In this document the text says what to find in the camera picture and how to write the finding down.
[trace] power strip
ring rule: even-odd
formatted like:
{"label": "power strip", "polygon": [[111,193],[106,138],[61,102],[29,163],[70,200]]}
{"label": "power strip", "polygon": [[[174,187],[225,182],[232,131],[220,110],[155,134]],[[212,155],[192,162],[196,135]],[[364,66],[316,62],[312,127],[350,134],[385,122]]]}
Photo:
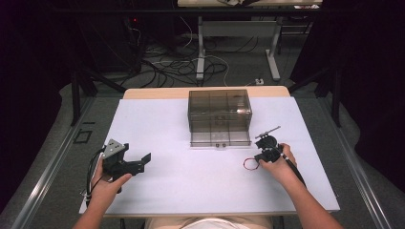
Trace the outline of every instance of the power strip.
{"label": "power strip", "polygon": [[257,78],[257,79],[255,79],[255,82],[256,82],[256,86],[265,85],[265,81],[263,80],[263,78]]}

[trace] gray carpet floor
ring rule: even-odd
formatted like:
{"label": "gray carpet floor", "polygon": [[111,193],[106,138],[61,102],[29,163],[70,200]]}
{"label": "gray carpet floor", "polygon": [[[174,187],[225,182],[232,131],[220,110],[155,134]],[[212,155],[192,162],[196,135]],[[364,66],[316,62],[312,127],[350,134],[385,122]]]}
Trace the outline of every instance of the gray carpet floor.
{"label": "gray carpet floor", "polygon": [[[265,54],[261,49],[268,44],[268,40],[259,39],[257,48],[253,52],[220,53],[212,51],[212,55],[216,57],[212,57],[211,61],[216,63],[226,61],[228,72],[213,75],[210,80],[204,83],[204,86],[223,86],[224,78],[228,86],[244,86],[258,77],[264,79],[265,85],[289,86],[291,82],[288,77],[305,42],[305,38],[304,35],[284,37],[282,53],[276,56],[280,75],[282,76],[279,82],[274,82],[271,79]],[[216,49],[221,48],[232,51],[232,49],[235,50],[235,48],[241,47],[245,41],[246,39],[222,38],[215,41],[215,46]],[[250,46],[246,46],[246,49],[248,50],[252,46],[250,44]],[[152,62],[156,61],[157,58],[150,57],[149,59]],[[153,78],[152,74],[141,74],[128,78],[122,85],[127,88],[136,88],[149,82],[151,78]],[[159,85],[157,81],[154,81],[154,84],[151,84],[150,87],[157,85]],[[34,209],[29,228],[71,228],[79,218],[78,209],[82,201],[82,196],[79,193],[85,187],[88,162],[92,154],[102,147],[114,117],[118,100],[122,96],[122,94],[117,94],[104,84],[96,83],[96,86],[99,93],[96,98],[91,98],[90,109],[86,114],[83,114],[83,118],[77,124],[77,132],[75,132],[72,142],[68,144],[67,154],[62,159],[63,163],[55,172],[52,185],[46,190],[45,197],[39,206]],[[189,84],[179,81],[170,86],[190,87]],[[330,125],[329,117],[322,112],[319,98],[313,95],[314,86],[316,85],[309,84],[292,95],[297,100],[315,148],[330,179],[330,184],[338,195],[337,200],[341,211],[332,214],[345,228],[375,228],[376,226],[367,205],[359,192],[351,171],[348,169],[348,163],[343,157],[342,146],[333,131],[333,127]],[[60,146],[69,135],[70,123],[73,117],[70,86],[61,90],[60,93],[63,102],[56,122],[29,173],[9,202],[9,205],[2,212],[0,218],[1,228],[12,228],[20,211],[32,194],[36,183],[43,175],[50,161],[53,160],[55,152],[60,150]],[[89,101],[89,99],[83,96],[82,102],[85,101]],[[359,136],[358,128],[343,107],[340,118],[343,125],[342,131],[353,147]],[[88,141],[80,143],[87,136],[89,137]],[[359,160],[392,228],[403,228],[403,225],[405,225],[403,218],[405,216],[403,208],[405,206],[405,195],[370,165],[362,161],[361,158]],[[125,221],[127,228],[140,228],[143,223],[143,219],[126,219]],[[285,217],[285,224],[286,228],[301,228],[299,220],[295,216]],[[119,228],[119,220],[104,219],[101,228]]]}

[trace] hand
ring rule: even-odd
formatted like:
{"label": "hand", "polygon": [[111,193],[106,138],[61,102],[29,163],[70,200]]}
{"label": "hand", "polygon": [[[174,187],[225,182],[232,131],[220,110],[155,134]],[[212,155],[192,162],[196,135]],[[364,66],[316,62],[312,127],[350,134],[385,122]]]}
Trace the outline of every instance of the hand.
{"label": "hand", "polygon": [[[290,150],[289,145],[285,143],[281,143],[280,145],[283,146],[283,153],[289,158],[289,160],[297,166],[297,162],[295,161],[295,157]],[[262,165],[262,167],[269,172],[271,172],[274,176],[274,178],[277,179],[281,184],[286,182],[286,180],[289,180],[291,178],[296,178],[296,175],[294,172],[289,168],[288,164],[286,161],[280,156],[278,160],[276,160],[274,163],[266,163],[263,160],[259,160],[259,163]]]}
{"label": "hand", "polygon": [[102,158],[98,161],[95,175],[92,179],[92,199],[90,207],[95,206],[99,210],[107,211],[108,207],[113,203],[119,188],[126,183],[131,177],[131,174],[126,174],[114,182],[109,182],[111,177],[105,176],[102,173]]}

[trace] person's right hand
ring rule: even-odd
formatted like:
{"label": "person's right hand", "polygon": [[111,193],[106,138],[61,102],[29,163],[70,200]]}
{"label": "person's right hand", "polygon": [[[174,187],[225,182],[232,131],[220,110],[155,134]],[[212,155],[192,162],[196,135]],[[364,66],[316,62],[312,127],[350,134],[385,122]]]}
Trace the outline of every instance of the person's right hand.
{"label": "person's right hand", "polygon": [[[285,143],[281,143],[280,145],[283,146],[283,153],[289,158],[289,160],[297,166],[297,162],[295,161],[295,157],[293,153],[291,152],[291,149],[289,145]],[[260,164],[262,167],[274,176],[274,178],[277,179],[280,183],[287,182],[287,180],[291,178],[297,178],[297,176],[294,174],[294,172],[289,168],[288,164],[286,161],[280,156],[278,160],[276,160],[274,163],[266,163],[263,160],[259,160]]]}

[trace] person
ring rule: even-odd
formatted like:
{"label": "person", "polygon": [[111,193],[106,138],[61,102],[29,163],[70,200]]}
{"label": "person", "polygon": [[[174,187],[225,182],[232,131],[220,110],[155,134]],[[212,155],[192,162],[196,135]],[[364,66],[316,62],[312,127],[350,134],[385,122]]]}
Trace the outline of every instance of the person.
{"label": "person", "polygon": [[[290,146],[282,143],[283,153],[296,166],[295,157],[290,150]],[[274,163],[266,163],[260,160],[260,165],[269,171],[273,177],[280,182],[286,189],[289,197],[294,204],[303,228],[343,228],[342,225],[328,213],[322,205],[313,197],[301,180],[294,174],[288,164],[283,159],[278,159]],[[103,177],[102,159],[96,168],[92,184]],[[74,229],[98,228],[104,213],[113,202],[118,189],[129,179],[130,174],[124,175],[114,182],[108,182],[106,178],[100,181],[94,187],[92,200],[80,219],[74,226]],[[159,229],[203,229],[203,228],[236,228],[236,229],[256,229],[272,228],[269,217],[228,217],[228,218],[152,218],[147,219],[145,228]]]}

